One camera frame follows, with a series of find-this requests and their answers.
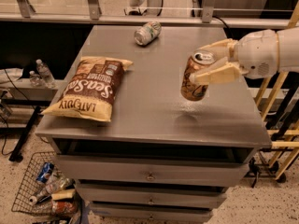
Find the snack package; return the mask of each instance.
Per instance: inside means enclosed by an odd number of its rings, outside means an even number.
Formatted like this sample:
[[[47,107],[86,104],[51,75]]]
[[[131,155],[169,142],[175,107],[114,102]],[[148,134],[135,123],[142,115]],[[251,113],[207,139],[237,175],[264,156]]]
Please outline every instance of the snack package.
[[[117,89],[132,64],[108,57],[82,57],[62,97],[42,114],[110,122]]]

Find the table top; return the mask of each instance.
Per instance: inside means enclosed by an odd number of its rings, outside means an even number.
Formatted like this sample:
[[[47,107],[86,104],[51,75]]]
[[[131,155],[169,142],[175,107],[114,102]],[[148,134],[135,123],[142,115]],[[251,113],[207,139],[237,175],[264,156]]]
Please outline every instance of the table top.
[[[39,136],[222,147],[270,147],[269,135],[243,77],[209,85],[191,102],[180,94],[188,58],[199,47],[225,38],[221,28],[163,27],[146,47],[134,41],[135,26],[94,26],[81,56],[134,62],[116,95],[110,123],[45,116]],[[57,93],[53,102],[58,99]]]

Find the terrazzo floor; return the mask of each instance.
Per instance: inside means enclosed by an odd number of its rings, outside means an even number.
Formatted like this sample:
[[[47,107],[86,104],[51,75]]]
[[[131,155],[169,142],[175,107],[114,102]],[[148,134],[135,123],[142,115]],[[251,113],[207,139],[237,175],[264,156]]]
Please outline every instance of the terrazzo floor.
[[[9,156],[0,156],[0,224],[31,224],[45,221],[48,217],[32,217],[20,212],[12,212],[17,191],[33,154],[51,152],[51,146],[35,135],[36,125],[30,132],[21,150],[23,160],[20,163],[11,162]],[[18,136],[9,136],[5,152],[11,151]],[[299,164],[285,172],[287,181],[279,184],[273,179],[260,179],[256,187],[250,187],[253,180],[244,178],[240,183],[229,188],[227,200],[220,208],[213,211],[214,217],[207,224],[297,224],[299,223]],[[129,218],[99,217],[89,210],[85,203],[81,224],[183,224],[176,221],[148,221]]]

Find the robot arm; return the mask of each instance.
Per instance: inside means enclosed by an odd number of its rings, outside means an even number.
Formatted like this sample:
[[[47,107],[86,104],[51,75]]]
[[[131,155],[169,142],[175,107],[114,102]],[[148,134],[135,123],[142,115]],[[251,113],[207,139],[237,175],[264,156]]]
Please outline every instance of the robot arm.
[[[276,72],[299,72],[299,28],[250,33],[239,41],[223,40],[201,47],[192,56],[208,68],[190,74],[196,85],[231,82],[248,78],[271,77]]]

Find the gray cabinet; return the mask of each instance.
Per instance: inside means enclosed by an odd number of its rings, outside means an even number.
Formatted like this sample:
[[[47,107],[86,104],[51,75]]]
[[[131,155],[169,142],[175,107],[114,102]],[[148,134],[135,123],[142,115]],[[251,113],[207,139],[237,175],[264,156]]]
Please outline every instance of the gray cabinet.
[[[56,165],[76,179],[95,214],[206,222],[255,152],[271,141],[243,78],[209,86],[200,102],[180,95],[187,59],[225,38],[222,29],[163,27],[141,48],[131,40],[136,28],[94,26],[68,75],[81,55],[135,63],[124,76],[112,121],[46,116],[36,134],[51,141]]]

